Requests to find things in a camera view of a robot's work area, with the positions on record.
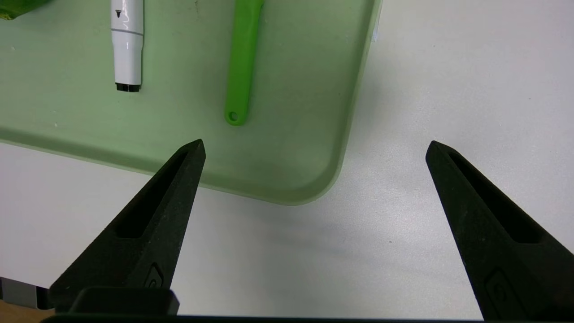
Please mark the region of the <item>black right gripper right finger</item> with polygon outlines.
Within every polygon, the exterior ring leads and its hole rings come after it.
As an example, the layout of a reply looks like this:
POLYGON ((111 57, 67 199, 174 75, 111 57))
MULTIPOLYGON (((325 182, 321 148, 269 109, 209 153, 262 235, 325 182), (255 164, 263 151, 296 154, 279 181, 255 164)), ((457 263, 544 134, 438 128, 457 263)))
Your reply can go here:
POLYGON ((425 160, 483 318, 572 321, 572 252, 453 148, 425 160))

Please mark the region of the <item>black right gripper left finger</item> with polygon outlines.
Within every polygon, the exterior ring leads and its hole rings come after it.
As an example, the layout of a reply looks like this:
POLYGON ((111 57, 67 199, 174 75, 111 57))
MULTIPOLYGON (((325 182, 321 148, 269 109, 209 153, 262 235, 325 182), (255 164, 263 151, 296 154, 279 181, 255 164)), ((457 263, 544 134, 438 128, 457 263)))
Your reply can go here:
POLYGON ((56 311, 85 288, 170 288, 205 160, 201 139, 170 157, 51 285, 56 311))

